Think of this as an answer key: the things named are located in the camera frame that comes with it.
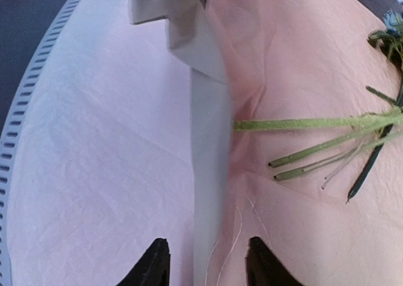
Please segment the grey-white wrapping paper sheet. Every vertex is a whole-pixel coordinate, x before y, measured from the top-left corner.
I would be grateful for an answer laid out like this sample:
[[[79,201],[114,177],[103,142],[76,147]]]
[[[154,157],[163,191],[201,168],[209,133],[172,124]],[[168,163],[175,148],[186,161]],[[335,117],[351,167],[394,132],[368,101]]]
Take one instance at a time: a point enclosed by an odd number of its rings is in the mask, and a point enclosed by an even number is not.
[[[166,19],[168,48],[190,68],[193,285],[206,285],[224,215],[232,125],[219,39],[199,0],[130,0],[129,12],[135,25]]]

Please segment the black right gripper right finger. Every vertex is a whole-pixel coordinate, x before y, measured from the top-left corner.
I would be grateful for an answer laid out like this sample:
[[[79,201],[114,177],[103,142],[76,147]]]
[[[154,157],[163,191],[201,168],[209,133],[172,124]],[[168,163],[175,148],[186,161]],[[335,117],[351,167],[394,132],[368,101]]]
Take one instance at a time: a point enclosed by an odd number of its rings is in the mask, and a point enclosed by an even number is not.
[[[249,239],[246,255],[248,286],[302,286],[257,236]]]

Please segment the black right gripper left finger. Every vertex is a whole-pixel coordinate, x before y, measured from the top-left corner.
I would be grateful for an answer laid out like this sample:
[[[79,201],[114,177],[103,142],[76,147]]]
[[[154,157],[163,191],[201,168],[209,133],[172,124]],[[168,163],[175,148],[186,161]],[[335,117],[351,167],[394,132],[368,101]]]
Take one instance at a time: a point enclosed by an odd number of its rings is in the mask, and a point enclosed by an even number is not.
[[[169,286],[170,264],[168,241],[156,238],[116,286]]]

